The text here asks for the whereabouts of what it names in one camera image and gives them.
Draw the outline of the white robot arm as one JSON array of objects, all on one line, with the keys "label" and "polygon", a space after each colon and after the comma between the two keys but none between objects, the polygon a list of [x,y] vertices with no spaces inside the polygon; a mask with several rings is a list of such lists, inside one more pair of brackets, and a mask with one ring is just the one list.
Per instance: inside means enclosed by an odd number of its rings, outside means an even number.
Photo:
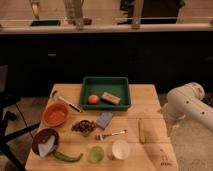
[{"label": "white robot arm", "polygon": [[171,89],[166,96],[167,102],[161,108],[168,124],[167,134],[171,136],[176,124],[189,116],[213,132],[213,107],[205,104],[203,87],[191,82]]}]

